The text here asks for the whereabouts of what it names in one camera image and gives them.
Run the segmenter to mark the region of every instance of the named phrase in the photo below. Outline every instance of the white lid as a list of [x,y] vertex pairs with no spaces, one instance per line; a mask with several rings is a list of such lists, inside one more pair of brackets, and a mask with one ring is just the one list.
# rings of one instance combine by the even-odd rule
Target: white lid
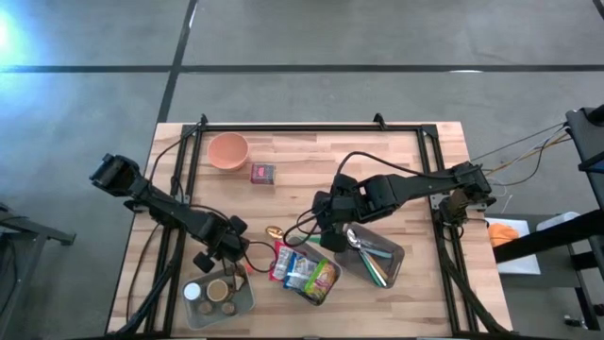
[[197,283],[189,283],[185,286],[184,295],[187,300],[198,299],[201,296],[201,287]]

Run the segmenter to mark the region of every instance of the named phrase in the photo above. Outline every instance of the gray floor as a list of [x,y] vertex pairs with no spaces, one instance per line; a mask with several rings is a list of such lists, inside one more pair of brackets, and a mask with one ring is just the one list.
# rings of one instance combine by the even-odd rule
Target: gray floor
[[[5,1],[0,64],[170,64],[187,4]],[[184,63],[602,63],[603,33],[590,0],[201,0]],[[106,152],[145,163],[167,78],[0,74],[0,201],[78,234],[73,246],[44,251],[14,338],[103,332],[132,215],[88,175]],[[213,122],[368,121],[375,112],[390,121],[462,121],[476,157],[562,122],[568,110],[602,104],[602,89],[604,73],[181,75],[168,121],[202,112]],[[506,162],[544,137],[482,161]],[[595,208],[578,162],[572,144],[547,151],[537,176],[510,188],[506,212]],[[520,179],[532,166],[498,179]],[[507,199],[491,211],[501,213]],[[593,291],[604,302],[601,283]],[[560,322],[578,313],[573,296],[506,287],[517,331],[587,338]]]

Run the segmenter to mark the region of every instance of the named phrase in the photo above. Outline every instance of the pink bowl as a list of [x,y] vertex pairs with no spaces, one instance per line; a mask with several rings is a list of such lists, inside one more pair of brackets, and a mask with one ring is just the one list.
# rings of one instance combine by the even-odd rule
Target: pink bowl
[[249,147],[239,133],[225,132],[216,136],[208,145],[210,164],[221,170],[237,170],[245,164]]

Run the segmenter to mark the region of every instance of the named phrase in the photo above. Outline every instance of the gray container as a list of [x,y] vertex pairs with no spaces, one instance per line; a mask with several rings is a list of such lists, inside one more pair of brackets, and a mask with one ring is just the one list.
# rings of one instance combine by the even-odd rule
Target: gray container
[[[297,236],[293,236],[293,237],[288,238],[288,242],[292,243],[292,244],[297,244],[297,243],[302,242],[302,239],[300,239]],[[315,261],[317,263],[321,262],[321,260],[323,260],[323,259],[327,259],[329,261],[329,263],[331,265],[333,265],[334,268],[336,268],[336,280],[333,282],[333,284],[327,291],[327,294],[325,294],[325,297],[323,298],[323,300],[314,301],[314,300],[310,299],[309,297],[307,297],[306,295],[304,295],[304,293],[296,292],[299,296],[301,296],[302,298],[305,298],[311,304],[313,304],[315,306],[320,306],[323,304],[323,302],[325,302],[325,300],[329,296],[329,292],[331,291],[333,286],[336,285],[336,282],[340,279],[340,276],[342,275],[342,268],[337,263],[334,263],[332,260],[328,259],[323,254],[321,254],[318,250],[316,250],[311,245],[309,245],[309,242],[306,242],[303,245],[295,247],[294,250],[299,253],[305,254],[309,260]]]
[[[241,290],[239,292],[234,293],[233,297],[228,301],[235,303],[236,313],[234,315],[225,315],[222,312],[222,305],[224,302],[212,302],[212,311],[210,314],[204,315],[199,311],[199,306],[203,301],[209,301],[206,296],[206,291],[208,289],[208,284],[216,279],[224,280],[228,285],[233,285],[233,277],[226,276],[223,270],[209,273],[207,275],[202,276],[201,278],[189,280],[185,282],[185,284],[181,288],[183,301],[185,305],[185,309],[187,311],[187,324],[189,328],[196,331],[201,330],[209,325],[216,324],[218,322],[222,322],[228,320],[230,318],[236,317],[238,315],[245,314],[249,312],[252,308],[254,308],[255,300],[254,300],[254,292],[252,291],[252,286],[250,285],[249,277],[247,276],[247,272],[245,268],[238,264],[238,266],[242,269],[241,272],[245,273],[245,283],[243,284]],[[201,287],[201,298],[190,301],[184,297],[184,287],[187,284],[195,282],[199,284]]]
[[[370,243],[372,248],[393,254],[392,259],[384,259],[380,258],[379,256],[369,254],[388,275],[388,278],[384,278],[386,281],[386,286],[379,287],[392,288],[396,282],[396,278],[398,277],[398,270],[400,269],[403,259],[405,258],[405,250],[403,247],[358,224],[353,223],[348,225],[348,227],[355,231],[359,239]],[[334,255],[334,259],[339,265],[353,273],[355,276],[369,281],[372,285],[376,286],[374,280],[371,278],[371,274],[369,274],[369,271],[367,271],[365,263],[361,259],[359,251],[352,246],[349,246],[345,252],[336,253]]]

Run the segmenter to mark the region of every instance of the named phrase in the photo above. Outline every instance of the snack bag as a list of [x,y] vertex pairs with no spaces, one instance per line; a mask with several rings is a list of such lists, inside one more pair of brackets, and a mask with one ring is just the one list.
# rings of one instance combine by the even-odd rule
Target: snack bag
[[321,260],[304,286],[304,293],[314,301],[323,301],[336,281],[336,268],[327,259]]
[[290,259],[290,265],[287,269],[287,276],[283,280],[283,288],[303,291],[310,275],[316,269],[317,263],[304,256],[294,253]]
[[283,281],[294,251],[281,241],[275,241],[275,251],[277,252],[277,263],[273,270],[268,273],[268,279],[270,281]]

